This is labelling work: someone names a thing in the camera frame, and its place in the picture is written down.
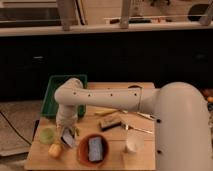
tabletop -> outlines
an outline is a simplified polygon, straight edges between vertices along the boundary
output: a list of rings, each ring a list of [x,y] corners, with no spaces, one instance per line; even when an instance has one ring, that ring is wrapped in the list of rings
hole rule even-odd
[[[154,88],[153,83],[88,83],[88,89],[128,88],[130,85],[139,85],[143,88]],[[45,117],[40,118],[38,129],[32,142],[26,163],[26,170],[155,170],[155,136],[138,132],[143,135],[143,147],[135,153],[125,153],[125,140],[127,131],[118,126],[107,131],[101,131],[100,120],[103,116],[94,115],[97,111],[106,111],[107,108],[86,106],[85,116],[77,123],[79,136],[76,144],[88,134],[98,133],[103,135],[109,142],[109,156],[107,161],[99,168],[84,166],[77,160],[77,148],[65,148],[58,159],[48,155],[49,145],[40,143],[39,134],[44,128],[55,128],[55,120]],[[154,132],[154,122],[134,113],[115,112],[125,123],[137,128]]]

cable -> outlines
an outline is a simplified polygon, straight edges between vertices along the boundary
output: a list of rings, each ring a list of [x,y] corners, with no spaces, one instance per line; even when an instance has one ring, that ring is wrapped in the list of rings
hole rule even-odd
[[[7,123],[10,125],[10,127],[13,129],[13,131],[22,139],[24,140],[27,144],[31,145],[31,143],[25,139],[19,132],[18,130],[11,124],[11,122],[7,119],[7,117],[3,114],[3,112],[0,110],[0,114],[3,116],[3,118],[7,121]]]

green basket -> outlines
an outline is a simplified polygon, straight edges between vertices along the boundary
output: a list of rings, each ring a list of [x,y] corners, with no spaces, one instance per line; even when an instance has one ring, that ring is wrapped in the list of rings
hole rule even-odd
[[[70,78],[77,78],[81,80],[84,88],[87,88],[87,76],[86,75],[53,75],[50,77],[47,90],[45,93],[41,116],[55,118],[58,111],[58,103],[55,101],[54,94],[56,89],[64,84]],[[86,112],[86,105],[80,105],[78,107],[78,117],[83,117]]]

white cup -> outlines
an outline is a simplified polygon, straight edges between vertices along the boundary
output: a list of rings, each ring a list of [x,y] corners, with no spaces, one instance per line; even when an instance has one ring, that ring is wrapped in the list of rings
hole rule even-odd
[[[143,134],[136,130],[128,130],[126,136],[125,151],[127,153],[137,153],[143,148]]]

orange bowl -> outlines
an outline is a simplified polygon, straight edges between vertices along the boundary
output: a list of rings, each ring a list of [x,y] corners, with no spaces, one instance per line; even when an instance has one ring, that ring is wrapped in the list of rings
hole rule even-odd
[[[102,145],[103,145],[103,160],[101,160],[100,162],[91,162],[89,161],[89,139],[90,138],[94,138],[94,137],[101,137],[102,139]],[[78,145],[78,149],[77,149],[77,158],[78,161],[86,166],[89,167],[99,167],[101,166],[107,159],[109,153],[109,144],[108,141],[106,140],[106,138],[103,135],[100,134],[90,134],[86,137],[84,137],[79,145]]]

